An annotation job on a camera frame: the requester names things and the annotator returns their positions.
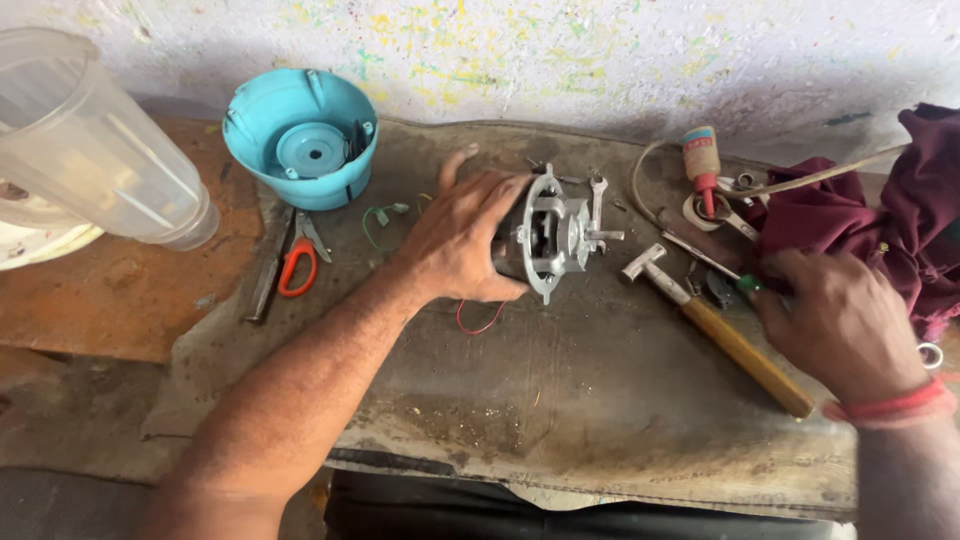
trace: hammer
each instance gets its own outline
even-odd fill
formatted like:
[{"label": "hammer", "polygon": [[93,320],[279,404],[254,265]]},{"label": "hammer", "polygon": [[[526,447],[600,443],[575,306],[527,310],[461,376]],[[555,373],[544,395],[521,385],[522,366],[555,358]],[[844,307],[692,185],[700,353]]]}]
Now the hammer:
[{"label": "hammer", "polygon": [[666,249],[654,244],[628,264],[620,272],[620,277],[624,282],[632,283],[640,274],[646,274],[660,291],[680,306],[680,311],[694,326],[759,382],[787,412],[797,418],[810,416],[813,412],[813,399],[774,365],[770,358],[755,349],[743,334],[727,324],[712,307],[699,298],[690,296],[675,280],[660,270],[654,261],[664,255]]}]

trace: green wire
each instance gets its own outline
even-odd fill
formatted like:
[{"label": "green wire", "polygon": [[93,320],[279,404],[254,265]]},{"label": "green wire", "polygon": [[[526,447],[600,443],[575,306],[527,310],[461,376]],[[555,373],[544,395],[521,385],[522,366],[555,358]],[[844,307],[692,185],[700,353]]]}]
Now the green wire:
[{"label": "green wire", "polygon": [[393,206],[382,207],[382,208],[370,207],[363,214],[363,233],[367,235],[367,239],[370,241],[371,245],[379,251],[393,251],[396,248],[381,248],[380,246],[376,245],[376,242],[373,241],[373,237],[370,236],[370,231],[367,231],[367,216],[370,215],[371,212],[376,212],[378,210],[384,211],[384,210],[393,210],[393,209],[394,209]]}]

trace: white wall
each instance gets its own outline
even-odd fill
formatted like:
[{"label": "white wall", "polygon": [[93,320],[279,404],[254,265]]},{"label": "white wall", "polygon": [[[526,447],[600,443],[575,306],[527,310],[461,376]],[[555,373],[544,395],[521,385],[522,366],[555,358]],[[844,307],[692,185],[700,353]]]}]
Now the white wall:
[{"label": "white wall", "polygon": [[242,82],[328,69],[381,113],[535,120],[644,139],[711,123],[788,164],[906,140],[960,107],[960,10],[939,0],[5,0],[0,27],[84,34],[148,110],[218,117]]}]

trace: wooden hammer handle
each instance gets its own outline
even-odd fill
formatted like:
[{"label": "wooden hammer handle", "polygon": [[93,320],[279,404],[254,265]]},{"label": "wooden hammer handle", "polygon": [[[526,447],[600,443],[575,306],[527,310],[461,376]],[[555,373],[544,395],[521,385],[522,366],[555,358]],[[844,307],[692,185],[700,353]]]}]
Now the wooden hammer handle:
[{"label": "wooden hammer handle", "polygon": [[759,382],[787,412],[797,418],[810,416],[814,407],[813,399],[774,365],[770,358],[761,354],[740,332],[727,324],[713,308],[699,298],[693,298],[681,305],[680,311],[731,360]]}]

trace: red wire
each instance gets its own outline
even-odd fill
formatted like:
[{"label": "red wire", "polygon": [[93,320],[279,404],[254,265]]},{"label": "red wire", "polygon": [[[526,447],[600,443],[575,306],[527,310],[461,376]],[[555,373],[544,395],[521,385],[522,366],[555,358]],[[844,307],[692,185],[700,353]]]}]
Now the red wire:
[{"label": "red wire", "polygon": [[457,307],[457,326],[460,327],[460,330],[464,331],[464,333],[465,333],[466,335],[476,335],[476,334],[480,333],[481,331],[484,331],[484,330],[488,329],[489,327],[493,326],[493,323],[496,322],[496,318],[500,316],[500,311],[502,311],[502,310],[503,310],[503,307],[507,305],[507,302],[504,302],[503,304],[500,305],[500,307],[496,310],[496,314],[493,316],[493,320],[490,321],[489,323],[487,323],[487,326],[483,327],[483,328],[480,329],[480,330],[467,330],[467,329],[464,328],[463,323],[460,322],[460,310],[464,308],[464,304],[466,304],[466,303],[467,303],[466,300],[461,300],[461,301],[460,301],[460,307]]}]

